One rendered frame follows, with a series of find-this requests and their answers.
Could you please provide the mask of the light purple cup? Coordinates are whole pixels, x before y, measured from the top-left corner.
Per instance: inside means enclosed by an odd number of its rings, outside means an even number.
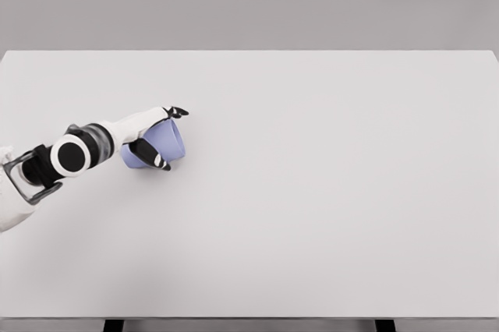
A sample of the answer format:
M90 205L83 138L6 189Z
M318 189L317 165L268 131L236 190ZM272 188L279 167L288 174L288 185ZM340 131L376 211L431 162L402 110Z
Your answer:
M186 155L185 146L173 119L150 127L142 136L125 143L120 156L129 168L171 170L171 162Z

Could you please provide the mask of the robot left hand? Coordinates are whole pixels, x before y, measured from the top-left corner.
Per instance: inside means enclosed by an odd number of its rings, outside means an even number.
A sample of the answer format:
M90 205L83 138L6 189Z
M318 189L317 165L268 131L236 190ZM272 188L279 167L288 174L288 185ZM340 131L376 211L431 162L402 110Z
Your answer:
M171 106L168 108L157 107L150 109L148 111L140 112L129 116L118 122L119 129L124 130L124 140L125 143L131 143L142 136L150 127L153 125L167 120L181 118L183 116L189 115L189 112L183 108Z

